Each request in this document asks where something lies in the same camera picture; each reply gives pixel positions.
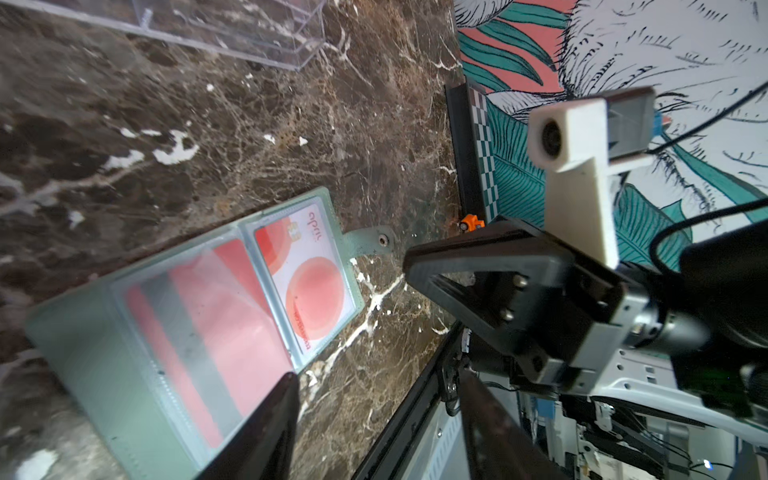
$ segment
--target metal frame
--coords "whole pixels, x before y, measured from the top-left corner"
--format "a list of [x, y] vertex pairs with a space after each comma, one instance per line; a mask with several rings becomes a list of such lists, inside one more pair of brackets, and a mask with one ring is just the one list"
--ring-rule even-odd
[[668, 358], [618, 349], [600, 375], [590, 396], [605, 398], [601, 401], [609, 403], [610, 399], [619, 399], [667, 412], [679, 417], [682, 422], [692, 419], [696, 423], [731, 432], [745, 442], [768, 446], [768, 430], [708, 409], [701, 398], [677, 389], [672, 362]]
[[472, 134], [473, 125], [468, 85], [464, 83], [453, 88], [446, 85], [445, 102], [451, 125], [453, 157], [456, 162], [458, 198], [462, 205], [462, 217], [474, 214], [484, 218], [487, 223], [492, 219], [486, 217], [482, 199], [478, 155]]
[[431, 412], [441, 402], [443, 363], [461, 352], [464, 326], [455, 322], [435, 355], [413, 383], [376, 443], [352, 476], [353, 480], [400, 478], [424, 436]]

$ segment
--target mural wall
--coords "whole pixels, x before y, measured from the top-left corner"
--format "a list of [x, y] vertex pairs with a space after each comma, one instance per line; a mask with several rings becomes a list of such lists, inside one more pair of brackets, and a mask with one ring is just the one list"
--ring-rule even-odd
[[[544, 173], [526, 154], [528, 112], [615, 88], [653, 86], [662, 144], [768, 79], [768, 3], [754, 0], [455, 0], [464, 71], [488, 92], [501, 214], [544, 223]], [[768, 98], [633, 171], [615, 212], [624, 260], [650, 263], [666, 226], [768, 192]], [[677, 266], [691, 242], [768, 218], [715, 220], [661, 246]]]

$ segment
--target clear plastic box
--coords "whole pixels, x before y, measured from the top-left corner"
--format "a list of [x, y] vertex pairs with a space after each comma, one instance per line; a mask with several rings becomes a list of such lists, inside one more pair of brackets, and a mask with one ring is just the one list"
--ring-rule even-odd
[[326, 0], [0, 0], [299, 70], [323, 46]]

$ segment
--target orange clip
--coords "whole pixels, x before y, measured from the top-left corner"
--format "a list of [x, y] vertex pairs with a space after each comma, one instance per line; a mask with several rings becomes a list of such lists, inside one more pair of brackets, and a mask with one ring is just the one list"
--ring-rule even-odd
[[478, 228], [483, 228], [484, 226], [485, 222], [483, 220], [478, 220], [477, 215], [467, 215], [464, 217], [464, 220], [458, 224], [458, 228], [462, 229], [462, 232], [474, 232]]

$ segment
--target checkered tile strip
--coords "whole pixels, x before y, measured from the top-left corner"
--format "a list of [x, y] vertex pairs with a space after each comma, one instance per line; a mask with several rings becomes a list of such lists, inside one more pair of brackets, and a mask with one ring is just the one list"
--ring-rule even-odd
[[488, 108], [485, 94], [468, 86], [469, 108], [472, 110], [472, 123], [474, 124], [475, 147], [478, 155], [478, 167], [480, 169], [480, 183], [482, 184], [482, 199], [485, 205], [485, 218], [493, 220], [498, 215], [498, 186], [493, 172], [496, 170], [496, 162], [491, 153], [491, 127], [488, 125]]

